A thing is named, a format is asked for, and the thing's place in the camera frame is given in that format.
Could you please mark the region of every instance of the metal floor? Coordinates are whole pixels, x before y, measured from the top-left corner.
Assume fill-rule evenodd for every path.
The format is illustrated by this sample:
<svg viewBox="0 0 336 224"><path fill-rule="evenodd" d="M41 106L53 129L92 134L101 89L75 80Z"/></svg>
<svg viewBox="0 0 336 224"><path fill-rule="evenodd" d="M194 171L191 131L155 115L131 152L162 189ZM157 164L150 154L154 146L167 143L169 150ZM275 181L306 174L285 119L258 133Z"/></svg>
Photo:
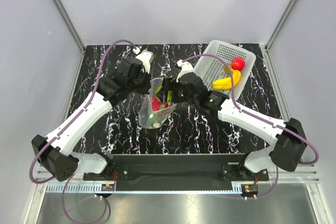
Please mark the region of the metal floor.
<svg viewBox="0 0 336 224"><path fill-rule="evenodd" d="M260 185L260 195L270 186ZM88 194L66 194L70 209ZM101 223L115 224L196 224L196 223L317 223L304 184L280 184L264 199L244 201L232 195L112 195L108 198L111 214ZM90 199L69 214L80 222L97 220L103 202ZM63 214L61 194L46 193L38 224L71 223Z"/></svg>

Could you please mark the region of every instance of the cable connector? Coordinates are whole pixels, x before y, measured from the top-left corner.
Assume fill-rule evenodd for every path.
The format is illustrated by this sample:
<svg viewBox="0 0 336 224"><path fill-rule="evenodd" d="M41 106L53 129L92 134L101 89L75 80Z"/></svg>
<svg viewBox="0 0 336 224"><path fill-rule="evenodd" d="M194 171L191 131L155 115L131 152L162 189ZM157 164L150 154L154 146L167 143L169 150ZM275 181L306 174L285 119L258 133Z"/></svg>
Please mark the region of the cable connector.
<svg viewBox="0 0 336 224"><path fill-rule="evenodd" d="M194 70L193 66L189 62L187 62L187 61L184 62L183 60L179 60L177 62L177 66L179 68L181 68L181 71L180 71L180 73L178 73L178 76L176 78L176 82L179 81L179 79L181 78L182 75L184 75L186 73L191 73Z"/></svg>
<svg viewBox="0 0 336 224"><path fill-rule="evenodd" d="M139 47L133 48L133 53L138 55L140 53L140 48Z"/></svg>

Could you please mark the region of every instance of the transparent plastic bag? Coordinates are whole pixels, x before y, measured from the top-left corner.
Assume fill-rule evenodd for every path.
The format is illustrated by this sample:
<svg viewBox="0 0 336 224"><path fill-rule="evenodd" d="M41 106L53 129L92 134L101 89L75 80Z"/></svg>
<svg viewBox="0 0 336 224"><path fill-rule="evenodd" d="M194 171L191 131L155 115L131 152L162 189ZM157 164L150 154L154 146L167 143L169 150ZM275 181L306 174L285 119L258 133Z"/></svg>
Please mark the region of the transparent plastic bag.
<svg viewBox="0 0 336 224"><path fill-rule="evenodd" d="M176 104L171 103L169 107L158 111L153 111L152 101L155 91L162 84L162 78L151 80L149 94L145 95L139 111L139 125L146 129L158 129L168 119L169 115L175 110Z"/></svg>

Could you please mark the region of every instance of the metal frame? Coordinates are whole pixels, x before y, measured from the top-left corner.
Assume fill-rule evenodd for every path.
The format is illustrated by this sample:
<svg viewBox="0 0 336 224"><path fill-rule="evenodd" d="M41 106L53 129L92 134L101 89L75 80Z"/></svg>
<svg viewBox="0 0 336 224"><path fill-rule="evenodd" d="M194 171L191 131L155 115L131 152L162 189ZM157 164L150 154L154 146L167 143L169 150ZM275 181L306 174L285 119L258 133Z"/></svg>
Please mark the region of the metal frame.
<svg viewBox="0 0 336 224"><path fill-rule="evenodd" d="M276 96L276 99L279 104L280 113L284 120L289 120L290 113L289 109L284 97L284 93L282 91L278 75L275 70L274 63L272 61L272 57L269 53L269 51L266 49L265 46L260 45L261 53L265 61L265 65L267 67L270 81L272 84L272 87L274 89L274 93ZM332 217L328 208L328 205L326 203L326 199L323 195L321 184L318 180L318 176L316 174L316 170L314 166L306 166L302 167L307 171L307 174L303 174L301 172L295 171L292 174L288 174L289 181L299 181L299 183L303 183L306 185L309 197L311 200L311 203L313 205L313 209L316 215L316 218L318 220L318 223L329 223L332 224Z"/></svg>
<svg viewBox="0 0 336 224"><path fill-rule="evenodd" d="M71 33L73 39L75 40L77 46L79 47L80 51L82 52L81 58L78 62L77 68L76 68L76 73L75 76L72 80L72 84L70 87L70 92L67 98L67 103L65 105L63 114L62 114L62 121L64 121L67 118L68 115L68 111L70 108L70 104L71 104L71 98L72 95L75 91L75 86L76 86L76 82L78 79L78 75L79 75L79 70L83 61L83 57L84 57L84 51L85 51L85 45L82 42L79 34L77 33L71 19L69 18L61 0L52 0L55 3L55 6L57 8L57 10L59 11L62 19L64 20L67 28L69 29L69 32ZM287 18L289 17L291 11L293 10L294 6L296 5L298 0L290 0L289 4L287 5L284 13L281 16L281 19L279 21L279 23L277 24L274 32L272 33L271 38L269 39L269 41L267 42L266 46L260 46L262 54L264 56L264 60L265 60L265 64L267 66L268 72L269 72L269 76L270 76L270 80L272 83L272 86L274 88L275 91L275 95L279 104L279 108L280 108L280 112L282 115L282 118L284 120L289 120L290 118L290 113L288 110L288 106L287 103L285 101L285 97L283 95L282 92L282 88L279 82L279 78L277 76L277 73L275 71L274 68L274 64L273 61L271 59L271 56L269 55L268 50L272 47L274 41L276 40L278 34L280 33L282 27L284 26ZM319 184L318 181L318 177L316 175L316 171L315 168L313 166L309 166L309 167L303 167L303 166L299 166L297 172L294 173L286 173L284 171L280 171L280 179L279 179L279 183L304 183L307 185L307 189L309 192L309 196L316 214L316 217L318 219L319 223L332 223L332 219L331 219L331 215L330 212L328 210L328 206L325 202L325 198L322 194L322 190L321 190L321 185ZM269 171L269 175L270 178L274 178L275 177L275 171ZM46 171L43 171L43 167L40 167L39 172L38 172L38 177L44 177L44 176L48 176ZM80 177L76 177L74 178L74 182L77 183L77 185L81 185L83 184L85 186L84 181L82 181L82 179ZM31 203L29 206L29 209L27 211L27 215L25 218L24 223L25 224L30 224L30 223L36 223L37 219L38 219L38 215L42 206L42 202L43 202L43 198L45 195L45 192L47 190L47 184L42 184L42 185L36 185L35 187L35 191L33 194L33 197L31 199Z"/></svg>
<svg viewBox="0 0 336 224"><path fill-rule="evenodd" d="M282 27L284 26L288 16L290 15L291 11L293 10L294 6L296 5L298 0L290 0L284 13L282 14L279 23L277 24L275 30L273 31L271 38L268 40L268 42L266 43L265 47L267 48L267 50L269 50L274 41L276 40L278 34L280 33Z"/></svg>
<svg viewBox="0 0 336 224"><path fill-rule="evenodd" d="M81 65L84 59L84 54L85 52L83 51L80 55L80 59L76 66L76 71L75 71L74 77L71 82L69 94L67 97L67 102L64 106L62 117L61 117L59 124L61 124L68 117L68 112L69 112L70 105L71 105L71 99L75 91L76 83L77 83L78 76L79 76L79 71L80 71L80 68L81 68ZM24 224L35 224L37 222L37 218L40 213L40 209L41 209L44 195L47 189L47 185L48 184L45 183L45 184L39 184L35 186L35 191L34 191L33 196L31 197L29 208L27 210L26 217L23 222Z"/></svg>
<svg viewBox="0 0 336 224"><path fill-rule="evenodd" d="M55 4L59 14L61 15L64 23L66 24L67 28L69 29L69 32L71 33L73 39L75 40L79 50L81 52L85 51L85 45L83 43L83 41L81 40L78 32L76 31L68 13L66 12L61 0L52 0L53 3Z"/></svg>

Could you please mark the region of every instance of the yellow banana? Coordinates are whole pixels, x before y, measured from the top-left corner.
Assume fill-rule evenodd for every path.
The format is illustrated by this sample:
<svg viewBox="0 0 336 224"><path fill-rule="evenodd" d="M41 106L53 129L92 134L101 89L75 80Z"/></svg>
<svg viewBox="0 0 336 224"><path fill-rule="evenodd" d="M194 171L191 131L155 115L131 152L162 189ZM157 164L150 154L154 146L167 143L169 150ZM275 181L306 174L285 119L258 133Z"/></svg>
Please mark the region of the yellow banana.
<svg viewBox="0 0 336 224"><path fill-rule="evenodd" d="M234 86L236 86L240 80L242 73L239 70L232 70L233 74L233 80L234 80ZM231 84L231 77L219 79L213 82L213 88L217 90L227 90L232 88Z"/></svg>

